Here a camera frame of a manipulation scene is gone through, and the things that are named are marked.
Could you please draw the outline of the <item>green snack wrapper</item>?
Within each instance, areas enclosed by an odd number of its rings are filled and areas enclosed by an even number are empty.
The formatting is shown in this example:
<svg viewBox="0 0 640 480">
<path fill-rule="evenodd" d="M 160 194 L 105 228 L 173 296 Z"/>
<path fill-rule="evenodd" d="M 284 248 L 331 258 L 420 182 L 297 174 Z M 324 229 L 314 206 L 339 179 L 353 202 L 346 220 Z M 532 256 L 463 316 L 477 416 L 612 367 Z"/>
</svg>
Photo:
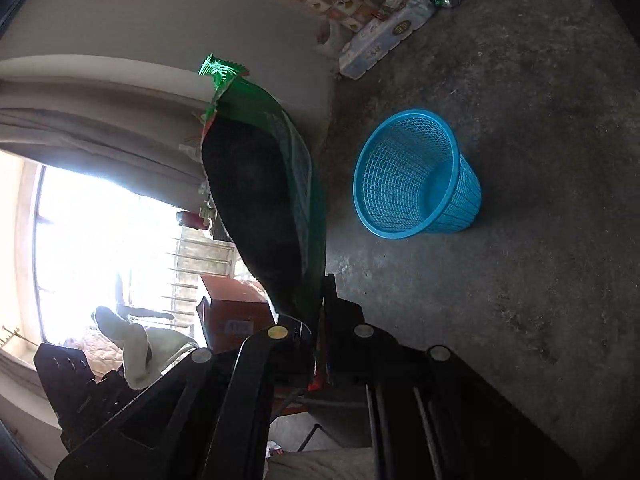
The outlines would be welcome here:
<svg viewBox="0 0 640 480">
<path fill-rule="evenodd" d="M 316 330 L 326 273 L 326 207 L 303 137 L 247 69 L 216 56 L 201 160 L 209 195 L 250 274 L 279 314 Z"/>
</svg>

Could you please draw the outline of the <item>white cloth pile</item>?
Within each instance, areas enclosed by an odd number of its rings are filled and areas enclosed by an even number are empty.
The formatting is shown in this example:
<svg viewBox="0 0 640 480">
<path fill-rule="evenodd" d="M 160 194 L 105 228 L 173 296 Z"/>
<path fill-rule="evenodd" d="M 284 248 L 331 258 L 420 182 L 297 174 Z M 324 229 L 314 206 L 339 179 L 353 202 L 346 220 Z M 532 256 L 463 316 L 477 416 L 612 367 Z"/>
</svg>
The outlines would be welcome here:
<svg viewBox="0 0 640 480">
<path fill-rule="evenodd" d="M 125 321 L 106 307 L 97 307 L 94 319 L 102 335 L 122 350 L 124 377 L 134 390 L 148 388 L 180 356 L 198 348 L 191 337 L 168 328 L 145 328 Z"/>
</svg>

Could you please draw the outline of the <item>red cardboard box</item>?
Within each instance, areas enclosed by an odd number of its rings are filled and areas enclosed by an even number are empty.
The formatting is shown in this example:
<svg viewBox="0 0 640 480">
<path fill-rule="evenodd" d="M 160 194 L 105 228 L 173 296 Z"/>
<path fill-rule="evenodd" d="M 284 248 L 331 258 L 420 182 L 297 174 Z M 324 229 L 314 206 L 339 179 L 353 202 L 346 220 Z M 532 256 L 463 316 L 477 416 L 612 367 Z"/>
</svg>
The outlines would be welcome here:
<svg viewBox="0 0 640 480">
<path fill-rule="evenodd" d="M 195 310 L 213 354 L 239 349 L 249 336 L 273 326 L 269 302 L 253 285 L 228 276 L 200 279 L 203 297 Z"/>
</svg>

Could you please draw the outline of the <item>blue plastic waste basket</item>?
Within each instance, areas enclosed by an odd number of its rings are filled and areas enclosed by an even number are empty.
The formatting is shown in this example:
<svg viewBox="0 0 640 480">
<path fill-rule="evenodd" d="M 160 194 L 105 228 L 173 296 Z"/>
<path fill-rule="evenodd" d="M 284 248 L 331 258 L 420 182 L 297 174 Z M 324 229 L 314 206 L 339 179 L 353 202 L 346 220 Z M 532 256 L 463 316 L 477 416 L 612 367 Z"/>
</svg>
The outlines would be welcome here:
<svg viewBox="0 0 640 480">
<path fill-rule="evenodd" d="M 403 240 L 469 228 L 482 189 L 449 125 L 428 110 L 405 110 L 382 122 L 363 145 L 352 200 L 368 231 Z"/>
</svg>

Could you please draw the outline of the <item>white tissue roll pack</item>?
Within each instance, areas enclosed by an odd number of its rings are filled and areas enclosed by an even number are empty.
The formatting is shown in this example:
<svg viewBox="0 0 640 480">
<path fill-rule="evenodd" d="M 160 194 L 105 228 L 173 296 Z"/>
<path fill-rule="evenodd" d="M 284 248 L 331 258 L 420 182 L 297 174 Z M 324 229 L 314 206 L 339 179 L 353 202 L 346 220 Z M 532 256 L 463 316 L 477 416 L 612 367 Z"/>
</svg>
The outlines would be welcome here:
<svg viewBox="0 0 640 480">
<path fill-rule="evenodd" d="M 352 80 L 361 78 L 401 41 L 421 28 L 435 11 L 436 6 L 430 0 L 408 0 L 386 20 L 374 18 L 341 50 L 338 72 Z"/>
</svg>

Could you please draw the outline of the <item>green soda can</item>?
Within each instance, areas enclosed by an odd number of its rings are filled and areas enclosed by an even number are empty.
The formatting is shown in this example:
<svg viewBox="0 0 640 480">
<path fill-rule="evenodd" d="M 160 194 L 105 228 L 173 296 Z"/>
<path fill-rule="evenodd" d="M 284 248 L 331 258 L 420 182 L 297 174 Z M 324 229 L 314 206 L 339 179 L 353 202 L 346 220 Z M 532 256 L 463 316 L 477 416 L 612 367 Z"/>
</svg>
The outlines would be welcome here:
<svg viewBox="0 0 640 480">
<path fill-rule="evenodd" d="M 432 0 L 432 3 L 439 9 L 454 9 L 460 6 L 460 0 Z"/>
</svg>

